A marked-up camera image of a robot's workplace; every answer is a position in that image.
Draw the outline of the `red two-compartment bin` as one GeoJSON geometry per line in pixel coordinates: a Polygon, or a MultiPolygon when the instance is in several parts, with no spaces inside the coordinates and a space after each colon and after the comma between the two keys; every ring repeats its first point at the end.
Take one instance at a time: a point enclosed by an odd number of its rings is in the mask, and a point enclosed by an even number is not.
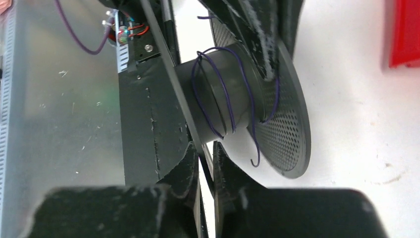
{"type": "Polygon", "coordinates": [[[420,66],[420,0],[395,0],[389,67],[420,66]]]}

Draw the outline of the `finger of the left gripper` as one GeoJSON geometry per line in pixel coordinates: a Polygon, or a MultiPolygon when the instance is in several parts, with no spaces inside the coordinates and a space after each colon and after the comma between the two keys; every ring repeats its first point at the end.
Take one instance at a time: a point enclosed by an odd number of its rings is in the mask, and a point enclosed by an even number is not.
{"type": "Polygon", "coordinates": [[[278,0],[201,0],[200,3],[241,42],[263,80],[278,68],[278,0]]]}

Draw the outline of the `black cable spool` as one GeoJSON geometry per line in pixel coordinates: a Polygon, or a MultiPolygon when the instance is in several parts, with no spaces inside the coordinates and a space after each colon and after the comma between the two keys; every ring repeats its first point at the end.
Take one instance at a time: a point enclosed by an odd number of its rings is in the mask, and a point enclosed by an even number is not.
{"type": "Polygon", "coordinates": [[[198,152],[203,154],[208,142],[246,128],[256,148],[252,166],[266,159],[286,178],[302,176],[311,157],[311,131],[293,54],[303,2],[279,0],[278,68],[270,82],[209,10],[214,46],[175,65],[151,2],[142,0],[140,5],[198,152]]]}

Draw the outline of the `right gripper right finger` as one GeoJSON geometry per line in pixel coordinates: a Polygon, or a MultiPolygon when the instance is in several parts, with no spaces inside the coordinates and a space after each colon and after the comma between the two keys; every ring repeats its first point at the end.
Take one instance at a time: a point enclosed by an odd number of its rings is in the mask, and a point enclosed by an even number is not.
{"type": "Polygon", "coordinates": [[[213,144],[215,210],[219,214],[234,213],[251,206],[257,212],[265,212],[261,191],[265,189],[239,168],[227,155],[221,142],[213,144]]]}

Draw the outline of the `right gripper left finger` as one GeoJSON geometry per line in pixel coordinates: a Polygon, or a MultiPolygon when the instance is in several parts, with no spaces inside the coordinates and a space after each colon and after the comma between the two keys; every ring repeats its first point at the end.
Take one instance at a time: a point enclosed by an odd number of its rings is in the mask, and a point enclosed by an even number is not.
{"type": "Polygon", "coordinates": [[[158,184],[170,186],[175,198],[193,212],[197,210],[199,156],[193,142],[189,142],[180,162],[158,184]]]}

